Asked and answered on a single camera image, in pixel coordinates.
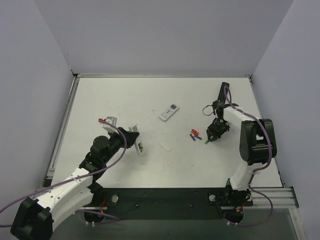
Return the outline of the white battery cover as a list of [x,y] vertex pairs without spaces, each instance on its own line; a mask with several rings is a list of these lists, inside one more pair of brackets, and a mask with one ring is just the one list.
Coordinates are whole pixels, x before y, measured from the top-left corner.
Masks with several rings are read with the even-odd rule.
[[164,150],[166,150],[167,152],[170,152],[171,151],[171,148],[166,145],[165,143],[160,143],[159,144]]

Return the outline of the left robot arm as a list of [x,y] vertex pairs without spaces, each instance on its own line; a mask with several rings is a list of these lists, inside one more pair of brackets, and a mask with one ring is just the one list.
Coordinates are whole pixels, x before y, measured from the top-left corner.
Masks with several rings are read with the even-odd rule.
[[100,185],[96,181],[105,173],[108,161],[120,149],[131,148],[139,135],[119,127],[109,136],[96,137],[79,167],[63,182],[20,203],[10,233],[19,240],[49,240],[54,230],[78,209],[100,204],[103,194],[97,190]]

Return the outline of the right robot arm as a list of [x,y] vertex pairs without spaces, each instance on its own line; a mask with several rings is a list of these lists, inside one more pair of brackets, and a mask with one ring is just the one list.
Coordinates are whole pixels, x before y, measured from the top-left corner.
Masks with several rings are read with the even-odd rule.
[[207,142],[213,142],[227,133],[231,126],[240,130],[239,154],[241,161],[228,179],[231,191],[244,192],[250,188],[254,176],[271,164],[277,155],[274,125],[270,119],[258,118],[233,104],[212,103],[212,123],[207,127]]

